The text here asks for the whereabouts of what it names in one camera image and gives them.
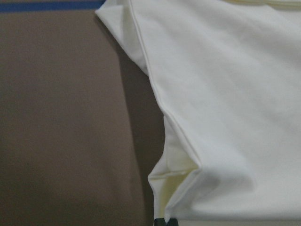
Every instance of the blue stripe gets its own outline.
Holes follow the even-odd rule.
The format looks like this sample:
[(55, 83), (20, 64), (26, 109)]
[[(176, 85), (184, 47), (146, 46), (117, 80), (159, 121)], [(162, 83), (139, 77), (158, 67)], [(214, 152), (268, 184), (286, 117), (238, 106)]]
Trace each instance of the blue stripe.
[(105, 0), (0, 3), (0, 13), (98, 9)]

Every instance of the folded cloth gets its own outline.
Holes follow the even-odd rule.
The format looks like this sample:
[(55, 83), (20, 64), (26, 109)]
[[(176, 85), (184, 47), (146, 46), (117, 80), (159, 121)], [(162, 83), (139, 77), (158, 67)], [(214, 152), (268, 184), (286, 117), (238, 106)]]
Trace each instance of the folded cloth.
[(166, 222), (301, 219), (301, 1), (235, 2), (261, 4), (107, 0), (96, 11), (164, 114), (149, 182)]

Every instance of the blue edge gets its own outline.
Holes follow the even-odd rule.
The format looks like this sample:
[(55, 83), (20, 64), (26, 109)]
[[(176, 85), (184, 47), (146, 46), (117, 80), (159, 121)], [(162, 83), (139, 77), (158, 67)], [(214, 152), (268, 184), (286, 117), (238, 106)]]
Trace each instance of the blue edge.
[(0, 13), (98, 9), (105, 0), (0, 3)]

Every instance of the black clip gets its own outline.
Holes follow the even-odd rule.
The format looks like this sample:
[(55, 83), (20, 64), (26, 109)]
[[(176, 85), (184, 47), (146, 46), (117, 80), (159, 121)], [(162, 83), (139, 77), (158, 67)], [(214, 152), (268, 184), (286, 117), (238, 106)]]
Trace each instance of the black clip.
[(176, 218), (170, 218), (166, 224), (164, 218), (157, 218), (154, 220), (154, 226), (179, 226)]

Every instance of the brown surface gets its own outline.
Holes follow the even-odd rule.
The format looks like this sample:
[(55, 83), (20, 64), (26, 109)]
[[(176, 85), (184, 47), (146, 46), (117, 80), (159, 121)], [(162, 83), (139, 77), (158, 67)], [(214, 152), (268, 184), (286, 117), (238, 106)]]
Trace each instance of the brown surface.
[(151, 225), (164, 129), (148, 77), (93, 10), (0, 25), (0, 225)]

